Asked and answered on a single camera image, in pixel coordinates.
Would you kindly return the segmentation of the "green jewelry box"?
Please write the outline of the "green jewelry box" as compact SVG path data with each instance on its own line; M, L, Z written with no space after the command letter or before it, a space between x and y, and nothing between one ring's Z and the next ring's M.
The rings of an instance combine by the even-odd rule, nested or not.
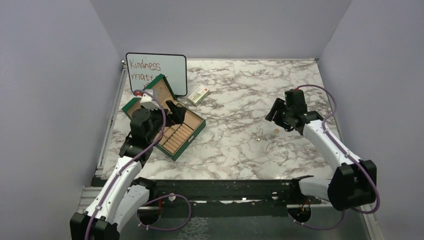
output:
M163 118L164 108L168 108L165 101L171 100L178 106L184 106L177 100L163 74L157 76L145 89L134 90L134 98L122 107L122 111L130 120L130 132L120 148L119 156L133 158L154 143L160 151L176 161L206 127L206 120L184 106L186 114L182 124L166 127L164 121L162 125L153 122L151 109L142 107L140 103L142 93L150 95L145 92L147 89L156 92L156 97L151 97L158 103Z

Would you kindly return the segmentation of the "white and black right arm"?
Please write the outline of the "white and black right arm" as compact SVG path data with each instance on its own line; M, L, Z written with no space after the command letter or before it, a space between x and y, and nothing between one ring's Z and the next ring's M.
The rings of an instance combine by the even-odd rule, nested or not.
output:
M289 199L300 204L308 197L328 201L338 211L378 204L377 166L352 153L327 127L315 110L308 110L304 92L290 89L276 98L265 120L287 132L297 131L309 140L332 170L331 179L304 176L288 190Z

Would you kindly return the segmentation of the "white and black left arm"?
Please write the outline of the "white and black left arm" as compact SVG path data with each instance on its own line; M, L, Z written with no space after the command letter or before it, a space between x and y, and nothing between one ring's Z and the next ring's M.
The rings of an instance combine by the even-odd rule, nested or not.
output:
M120 231L140 205L152 205L157 191L150 186L132 186L165 129L182 124L187 108L167 100L167 108L140 107L130 118L130 132L121 146L115 169L95 200L83 213L70 219L73 240L118 240Z

